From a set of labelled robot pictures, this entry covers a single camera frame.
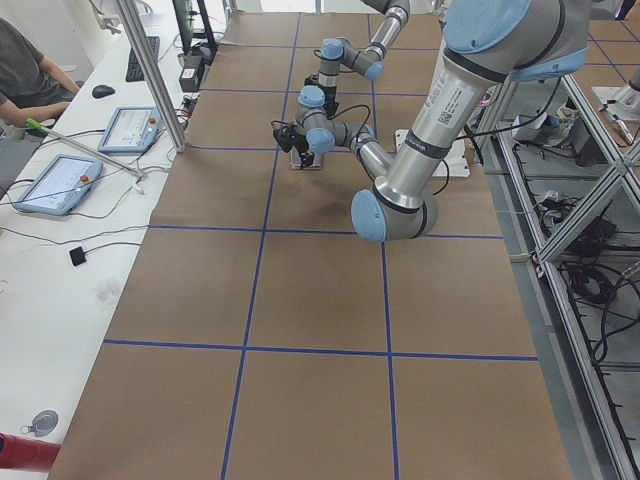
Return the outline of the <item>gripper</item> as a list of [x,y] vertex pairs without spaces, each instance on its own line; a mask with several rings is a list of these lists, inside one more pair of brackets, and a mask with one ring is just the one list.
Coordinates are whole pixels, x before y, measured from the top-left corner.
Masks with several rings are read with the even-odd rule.
[[296,139],[296,143],[295,143],[295,146],[294,146],[293,149],[298,150],[300,153],[302,153],[302,152],[312,152],[310,150],[310,147],[309,147],[309,144],[307,142],[306,136],[304,134],[299,133],[297,130],[296,130],[296,133],[297,133],[297,139]]
[[339,102],[336,100],[337,88],[323,87],[322,91],[325,96],[324,110],[328,118],[333,118],[339,107]]

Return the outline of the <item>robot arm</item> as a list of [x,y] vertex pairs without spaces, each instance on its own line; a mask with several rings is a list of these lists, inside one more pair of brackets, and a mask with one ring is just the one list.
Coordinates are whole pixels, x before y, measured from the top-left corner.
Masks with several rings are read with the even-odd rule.
[[407,1],[371,1],[385,19],[364,49],[342,37],[324,40],[316,79],[298,97],[293,122],[276,127],[280,148],[307,167],[335,147],[348,148],[373,184],[355,194],[351,218],[369,242],[413,239],[432,229],[437,204],[427,183],[493,85],[558,78],[585,62],[588,1],[453,1],[444,17],[443,69],[390,156],[364,123],[338,119],[334,103],[342,67],[375,81],[387,49],[410,17]]
[[324,93],[323,108],[330,118],[336,116],[338,77],[341,67],[348,68],[371,83],[383,72],[388,48],[407,25],[411,7],[406,0],[364,0],[363,4],[383,14],[385,19],[364,49],[355,48],[345,37],[326,38],[314,54],[320,59],[318,73],[305,79],[306,86],[316,86]]

